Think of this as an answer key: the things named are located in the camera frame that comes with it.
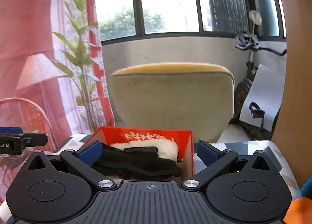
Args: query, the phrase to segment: metal grille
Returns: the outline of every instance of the metal grille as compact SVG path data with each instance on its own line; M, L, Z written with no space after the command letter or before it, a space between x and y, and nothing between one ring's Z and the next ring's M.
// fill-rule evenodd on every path
M209 0L213 31L248 31L245 0Z

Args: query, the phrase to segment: black clamp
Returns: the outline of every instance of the black clamp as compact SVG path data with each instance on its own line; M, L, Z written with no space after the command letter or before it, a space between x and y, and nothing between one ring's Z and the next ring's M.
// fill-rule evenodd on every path
M48 137L43 133L0 133L0 154L22 154L22 150L25 148L44 146L47 142Z
M84 155L99 156L100 145L59 156L35 150L7 191L16 224L282 224L291 202L286 183L262 150L239 156L200 141L197 154L207 168L182 186L123 181L117 187L82 161L92 163Z

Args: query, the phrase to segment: orange object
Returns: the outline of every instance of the orange object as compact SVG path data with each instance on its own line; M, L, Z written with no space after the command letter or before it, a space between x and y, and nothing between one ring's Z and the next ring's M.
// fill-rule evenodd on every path
M284 221L287 224L312 224L312 200L300 198L291 202Z
M101 126L89 140L85 142L84 146L94 140L111 145L113 143L128 143L134 140L164 138L174 141L179 147L177 158L183 159L183 163L185 164L185 169L181 178L187 179L193 176L195 168L192 131Z

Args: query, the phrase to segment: white paper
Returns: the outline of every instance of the white paper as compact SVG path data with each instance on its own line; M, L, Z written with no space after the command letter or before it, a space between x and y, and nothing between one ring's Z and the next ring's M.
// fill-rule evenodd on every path
M282 103L284 83L285 77L260 64L250 92L241 109L240 120L261 127L262 118L253 119L249 110L250 103L254 102L265 112L263 128L271 132L273 121Z

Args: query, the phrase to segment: beige chair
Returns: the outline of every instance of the beige chair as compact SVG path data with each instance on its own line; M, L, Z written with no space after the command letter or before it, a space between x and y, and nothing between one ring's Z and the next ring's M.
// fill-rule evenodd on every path
M113 100L127 127L188 129L194 142L217 142L233 116L233 75L204 63L155 63L111 75Z

